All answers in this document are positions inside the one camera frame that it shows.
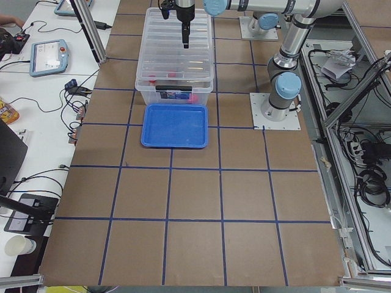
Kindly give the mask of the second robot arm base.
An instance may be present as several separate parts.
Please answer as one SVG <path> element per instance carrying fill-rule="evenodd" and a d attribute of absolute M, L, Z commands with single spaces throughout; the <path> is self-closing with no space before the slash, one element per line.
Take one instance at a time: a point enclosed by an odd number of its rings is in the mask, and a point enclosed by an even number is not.
<path fill-rule="evenodd" d="M 260 35 L 274 29 L 279 22 L 276 13 L 264 13 L 254 11 L 248 29 L 254 35 Z"/>

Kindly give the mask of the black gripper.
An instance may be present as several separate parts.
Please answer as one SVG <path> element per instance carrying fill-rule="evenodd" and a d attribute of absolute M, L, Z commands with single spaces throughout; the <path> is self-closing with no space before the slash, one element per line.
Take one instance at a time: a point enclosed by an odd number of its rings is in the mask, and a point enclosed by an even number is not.
<path fill-rule="evenodd" d="M 182 22 L 181 34 L 184 49 L 189 48 L 190 22 L 195 17 L 195 0 L 175 0 L 177 18 Z"/>

